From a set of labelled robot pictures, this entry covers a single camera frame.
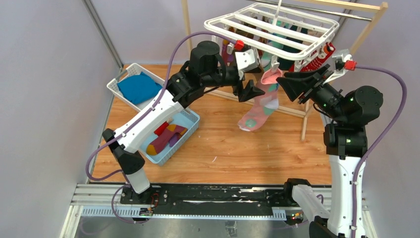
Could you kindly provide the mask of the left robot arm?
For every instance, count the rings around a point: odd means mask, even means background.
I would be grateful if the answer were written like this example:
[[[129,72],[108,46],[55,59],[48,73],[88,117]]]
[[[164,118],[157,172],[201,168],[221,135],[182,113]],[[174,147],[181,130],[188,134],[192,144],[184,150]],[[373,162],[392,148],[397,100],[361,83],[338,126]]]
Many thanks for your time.
[[[243,86],[244,72],[259,66],[256,49],[246,49],[237,41],[236,63],[226,65],[220,55],[219,45],[213,41],[202,41],[190,52],[178,73],[165,81],[159,94],[152,99],[126,125],[117,130],[106,129],[102,136],[119,163],[133,190],[133,198],[139,204],[151,201],[150,181],[144,171],[145,159],[141,156],[141,144],[167,119],[190,106],[205,94],[208,87],[231,86],[239,102],[246,102],[264,91],[249,82]]]

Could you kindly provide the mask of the red and cream sock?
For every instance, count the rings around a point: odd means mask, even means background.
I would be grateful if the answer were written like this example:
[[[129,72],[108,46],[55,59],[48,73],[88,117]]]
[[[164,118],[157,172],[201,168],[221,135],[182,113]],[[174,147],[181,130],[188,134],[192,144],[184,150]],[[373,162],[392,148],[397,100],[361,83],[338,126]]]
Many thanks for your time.
[[[168,119],[163,124],[161,124],[155,131],[154,134],[157,136],[160,136],[164,130],[170,125],[170,123],[173,121],[173,119]]]

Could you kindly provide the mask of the pink patterned sock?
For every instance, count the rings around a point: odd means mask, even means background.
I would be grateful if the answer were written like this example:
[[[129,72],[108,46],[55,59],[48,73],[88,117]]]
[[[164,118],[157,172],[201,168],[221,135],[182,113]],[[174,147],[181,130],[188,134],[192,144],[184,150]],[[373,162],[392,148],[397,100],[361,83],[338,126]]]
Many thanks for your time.
[[[243,131],[255,131],[262,127],[268,117],[279,106],[278,89],[280,85],[277,78],[283,76],[283,71],[268,69],[257,81],[257,87],[264,91],[264,95],[254,98],[252,108],[238,121],[238,126]]]

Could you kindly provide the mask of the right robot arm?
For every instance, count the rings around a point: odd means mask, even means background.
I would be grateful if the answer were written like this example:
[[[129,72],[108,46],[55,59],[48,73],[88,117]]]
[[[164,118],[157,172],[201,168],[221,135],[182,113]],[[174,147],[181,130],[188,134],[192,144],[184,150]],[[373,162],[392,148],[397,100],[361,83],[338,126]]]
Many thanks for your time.
[[[361,185],[362,158],[368,150],[366,125],[379,117],[383,95],[372,86],[342,95],[327,82],[332,76],[328,66],[323,66],[315,71],[287,72],[277,79],[290,101],[311,100],[331,119],[323,134],[332,173],[330,209],[302,178],[285,182],[283,200],[288,206],[301,207],[312,238],[364,238]]]

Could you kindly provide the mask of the purple striped sock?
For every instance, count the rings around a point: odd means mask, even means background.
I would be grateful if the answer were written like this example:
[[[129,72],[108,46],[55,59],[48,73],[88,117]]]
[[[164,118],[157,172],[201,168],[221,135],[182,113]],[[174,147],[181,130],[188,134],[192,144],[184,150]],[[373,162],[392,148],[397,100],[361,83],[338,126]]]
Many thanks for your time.
[[[170,144],[170,140],[174,137],[179,140],[186,132],[188,128],[177,125],[169,124],[155,140],[153,140],[146,148],[146,153],[151,156],[155,156],[162,152],[167,144]]]

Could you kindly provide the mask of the white clip sock hanger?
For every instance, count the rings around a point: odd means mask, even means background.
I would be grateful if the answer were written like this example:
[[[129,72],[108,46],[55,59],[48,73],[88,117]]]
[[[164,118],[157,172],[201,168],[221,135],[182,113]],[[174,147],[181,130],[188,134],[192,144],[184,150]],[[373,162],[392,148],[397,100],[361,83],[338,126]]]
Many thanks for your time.
[[[293,25],[298,27],[297,31],[289,29]],[[298,66],[299,61],[303,60],[306,64],[310,62],[313,52],[331,42],[339,23],[281,5],[253,3],[232,13],[206,20],[204,27],[273,56],[293,60]],[[308,29],[308,34],[300,33],[302,28]],[[286,37],[302,40],[303,43],[287,40]],[[300,52],[283,51],[285,45]]]

